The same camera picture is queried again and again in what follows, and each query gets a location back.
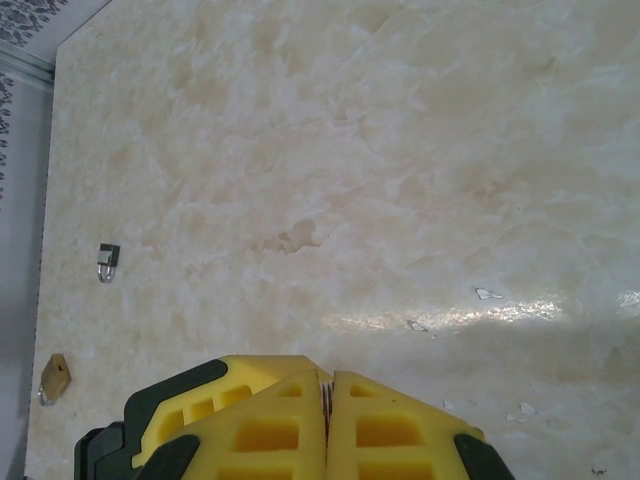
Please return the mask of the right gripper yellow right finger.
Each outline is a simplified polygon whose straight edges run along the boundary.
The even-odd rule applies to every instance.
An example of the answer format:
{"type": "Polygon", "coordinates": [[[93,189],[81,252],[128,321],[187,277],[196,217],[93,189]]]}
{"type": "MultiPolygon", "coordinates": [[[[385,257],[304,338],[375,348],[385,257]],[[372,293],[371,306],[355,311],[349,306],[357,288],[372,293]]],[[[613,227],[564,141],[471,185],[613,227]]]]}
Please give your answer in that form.
{"type": "Polygon", "coordinates": [[[483,431],[362,375],[334,374],[329,479],[512,479],[483,431]]]}

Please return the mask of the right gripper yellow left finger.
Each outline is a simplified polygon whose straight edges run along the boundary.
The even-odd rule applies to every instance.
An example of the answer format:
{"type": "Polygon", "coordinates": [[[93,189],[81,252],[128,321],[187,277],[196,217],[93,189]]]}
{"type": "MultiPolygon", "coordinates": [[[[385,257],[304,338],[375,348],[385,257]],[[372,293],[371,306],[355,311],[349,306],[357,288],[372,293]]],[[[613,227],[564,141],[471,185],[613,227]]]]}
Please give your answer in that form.
{"type": "Polygon", "coordinates": [[[323,479],[331,376],[302,355],[228,355],[133,394],[126,464],[136,478],[323,479]]]}

